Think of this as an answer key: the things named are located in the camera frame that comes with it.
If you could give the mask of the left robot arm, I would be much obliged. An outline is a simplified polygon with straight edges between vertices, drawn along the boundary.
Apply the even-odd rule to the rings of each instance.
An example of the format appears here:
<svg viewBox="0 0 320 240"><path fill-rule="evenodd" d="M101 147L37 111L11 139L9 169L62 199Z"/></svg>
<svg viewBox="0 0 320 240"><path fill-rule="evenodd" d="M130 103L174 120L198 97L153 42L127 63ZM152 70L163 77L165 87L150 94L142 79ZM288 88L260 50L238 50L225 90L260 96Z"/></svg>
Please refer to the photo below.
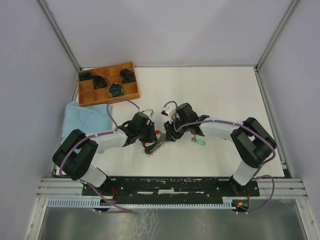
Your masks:
<svg viewBox="0 0 320 240"><path fill-rule="evenodd" d="M54 153L52 161L73 181L90 183L99 195L106 195L111 189L111 183L102 170L92 165L95 154L111 148L126 147L136 141L156 142L158 139L152 122L153 115L151 109L138 111L132 120L116 129L89 136L75 129Z"/></svg>

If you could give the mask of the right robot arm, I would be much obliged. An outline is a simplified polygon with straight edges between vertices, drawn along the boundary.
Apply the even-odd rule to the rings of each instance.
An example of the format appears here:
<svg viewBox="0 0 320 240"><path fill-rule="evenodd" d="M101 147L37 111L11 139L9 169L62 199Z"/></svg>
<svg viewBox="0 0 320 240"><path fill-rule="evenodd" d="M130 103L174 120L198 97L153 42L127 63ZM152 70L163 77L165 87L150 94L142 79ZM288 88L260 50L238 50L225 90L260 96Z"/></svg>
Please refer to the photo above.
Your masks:
<svg viewBox="0 0 320 240"><path fill-rule="evenodd" d="M273 137L253 117L242 122L218 120L209 115L197 115L189 103L162 107L162 115L167 117L164 122L166 141L175 142L184 133L191 133L193 141L201 137L216 137L231 141L241 162L229 178L229 189L236 196L248 189L261 168L276 156L277 144Z"/></svg>

